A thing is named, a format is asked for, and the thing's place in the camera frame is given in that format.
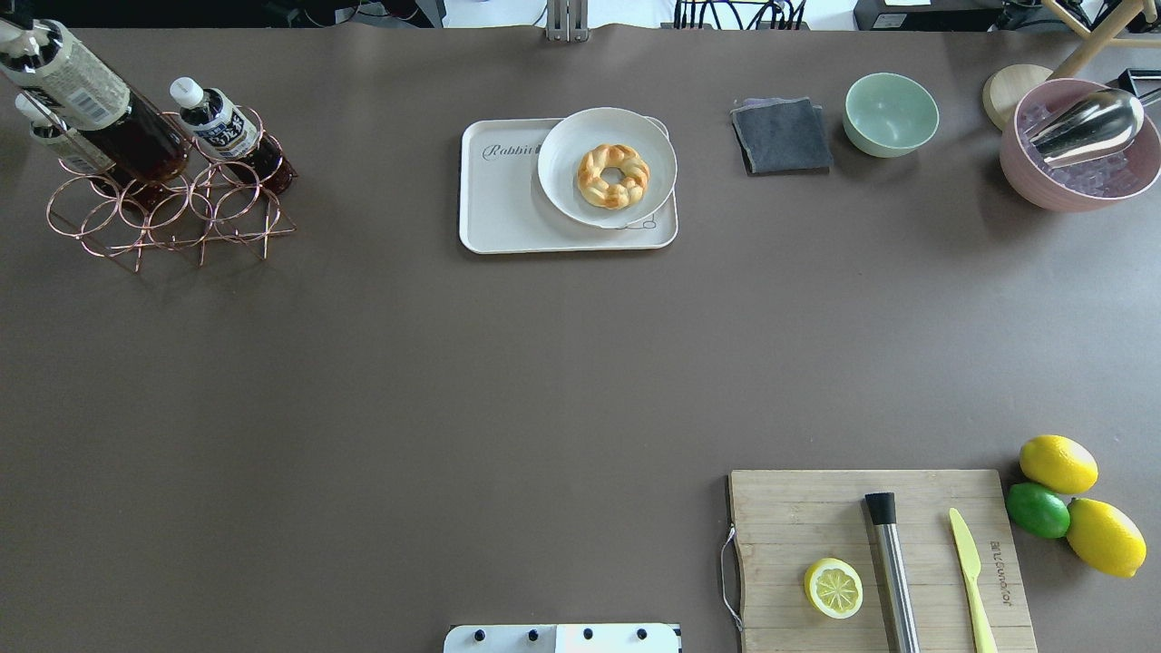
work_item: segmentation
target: folded cloth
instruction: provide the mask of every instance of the folded cloth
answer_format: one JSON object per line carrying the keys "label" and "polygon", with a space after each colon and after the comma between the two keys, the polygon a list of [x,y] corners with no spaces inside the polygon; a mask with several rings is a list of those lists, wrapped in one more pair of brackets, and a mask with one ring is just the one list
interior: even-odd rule
{"label": "folded cloth", "polygon": [[822,128],[822,107],[809,98],[748,99],[730,112],[751,174],[827,168],[834,163]]}

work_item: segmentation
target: yellow knife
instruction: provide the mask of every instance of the yellow knife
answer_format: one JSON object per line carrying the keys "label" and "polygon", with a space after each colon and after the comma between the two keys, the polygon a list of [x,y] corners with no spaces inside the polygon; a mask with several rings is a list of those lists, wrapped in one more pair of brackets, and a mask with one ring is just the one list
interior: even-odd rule
{"label": "yellow knife", "polygon": [[967,603],[972,609],[972,634],[975,637],[975,653],[997,653],[996,640],[991,636],[991,625],[983,612],[983,600],[975,580],[980,577],[980,552],[975,550],[972,531],[967,530],[964,517],[954,508],[949,512],[951,532],[956,536],[956,551],[959,552],[959,566],[964,571],[964,586],[967,588]]}

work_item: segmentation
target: cutting board handle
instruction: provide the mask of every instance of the cutting board handle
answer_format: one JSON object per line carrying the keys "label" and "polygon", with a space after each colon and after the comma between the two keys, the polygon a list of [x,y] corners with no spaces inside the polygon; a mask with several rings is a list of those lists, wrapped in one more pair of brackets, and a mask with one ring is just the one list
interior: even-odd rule
{"label": "cutting board handle", "polygon": [[745,630],[745,626],[742,625],[742,617],[740,617],[737,610],[735,610],[734,607],[729,604],[729,597],[726,596],[726,550],[729,548],[729,545],[730,543],[734,541],[735,537],[737,537],[737,529],[734,526],[733,523],[730,523],[729,533],[726,534],[726,541],[722,544],[721,554],[719,554],[717,557],[717,569],[719,572],[721,572],[722,603],[724,603],[726,609],[729,610],[729,616],[734,617],[734,625],[737,626],[737,632],[742,632],[743,630]]}

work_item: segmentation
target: metal scoop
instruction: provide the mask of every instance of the metal scoop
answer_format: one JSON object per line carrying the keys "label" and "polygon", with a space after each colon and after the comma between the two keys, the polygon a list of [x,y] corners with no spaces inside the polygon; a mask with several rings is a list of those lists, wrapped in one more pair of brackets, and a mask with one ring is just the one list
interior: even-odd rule
{"label": "metal scoop", "polygon": [[1048,167],[1063,167],[1115,155],[1145,124],[1145,107],[1135,95],[1103,88],[1081,98],[1062,114],[1029,135]]}

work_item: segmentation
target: bagel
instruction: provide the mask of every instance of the bagel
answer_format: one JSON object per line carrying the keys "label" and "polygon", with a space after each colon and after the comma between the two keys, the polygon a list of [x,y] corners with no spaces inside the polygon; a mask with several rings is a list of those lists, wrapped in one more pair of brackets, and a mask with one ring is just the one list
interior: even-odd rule
{"label": "bagel", "polygon": [[[600,178],[606,168],[621,172],[621,180],[610,184]],[[649,187],[649,164],[628,145],[597,145],[580,158],[577,188],[586,202],[604,209],[623,209],[641,201]]]}

